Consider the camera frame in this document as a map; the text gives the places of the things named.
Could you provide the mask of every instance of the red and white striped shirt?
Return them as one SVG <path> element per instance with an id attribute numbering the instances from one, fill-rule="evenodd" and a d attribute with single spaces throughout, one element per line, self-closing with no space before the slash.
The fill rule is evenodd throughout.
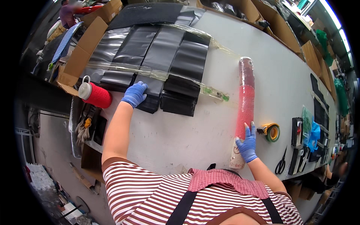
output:
<path id="1" fill-rule="evenodd" d="M 111 214 L 116 224 L 126 225 L 166 224 L 193 177 L 193 173 L 158 175 L 118 157 L 107 159 L 102 169 Z M 273 193 L 266 185 L 265 189 L 284 224 L 303 223 L 287 193 Z M 217 183 L 197 192 L 184 224 L 207 224 L 239 207 L 260 224 L 272 223 L 260 198 Z"/>

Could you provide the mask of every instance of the blue glove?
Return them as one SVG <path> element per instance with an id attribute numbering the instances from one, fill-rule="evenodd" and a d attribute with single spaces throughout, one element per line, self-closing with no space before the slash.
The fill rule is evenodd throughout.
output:
<path id="1" fill-rule="evenodd" d="M 142 81 L 139 81 L 126 90 L 124 97 L 121 99 L 121 101 L 129 103 L 132 106 L 132 108 L 135 108 L 145 100 L 146 94 L 144 94 L 144 91 L 147 88 L 148 88 L 147 84 L 144 84 Z"/>
<path id="2" fill-rule="evenodd" d="M 241 156 L 244 158 L 245 162 L 251 162 L 257 158 L 255 154 L 255 146 L 256 146 L 256 128 L 253 121 L 251 121 L 251 133 L 249 126 L 245 123 L 245 140 L 242 143 L 240 138 L 235 138 L 235 143 L 239 148 L 239 152 Z"/>

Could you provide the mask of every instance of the black strap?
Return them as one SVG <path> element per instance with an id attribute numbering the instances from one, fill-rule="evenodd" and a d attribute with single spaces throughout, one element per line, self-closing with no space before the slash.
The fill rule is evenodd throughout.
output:
<path id="1" fill-rule="evenodd" d="M 279 212 L 275 208 L 273 202 L 270 198 L 262 199 L 267 211 L 270 214 L 270 218 L 273 224 L 283 224 L 283 220 L 280 217 Z"/>
<path id="2" fill-rule="evenodd" d="M 180 202 L 172 212 L 166 225 L 183 224 L 198 192 L 185 192 Z"/>

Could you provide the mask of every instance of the floor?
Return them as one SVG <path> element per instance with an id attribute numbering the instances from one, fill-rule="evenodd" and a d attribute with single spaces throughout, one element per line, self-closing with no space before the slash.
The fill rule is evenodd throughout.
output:
<path id="1" fill-rule="evenodd" d="M 102 184 L 100 194 L 90 192 L 75 176 L 70 167 L 72 162 L 80 172 L 92 183 L 95 179 L 80 168 L 80 159 L 72 156 L 68 120 L 41 114 L 40 138 L 34 138 L 34 153 L 37 163 L 44 165 L 52 178 L 60 182 L 72 200 L 80 196 L 90 208 L 89 215 L 99 224 L 114 224 L 106 198 L 105 185 Z M 321 195 L 315 194 L 310 201 L 298 199 L 296 207 L 306 221 L 319 201 Z"/>

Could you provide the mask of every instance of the black scissors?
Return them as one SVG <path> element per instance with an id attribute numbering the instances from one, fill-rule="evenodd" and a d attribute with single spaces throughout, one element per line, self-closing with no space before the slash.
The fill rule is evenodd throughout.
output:
<path id="1" fill-rule="evenodd" d="M 278 163 L 278 165 L 275 168 L 275 174 L 282 174 L 284 169 L 285 169 L 285 155 L 286 155 L 286 149 L 283 155 L 283 158 L 280 160 L 280 162 Z"/>

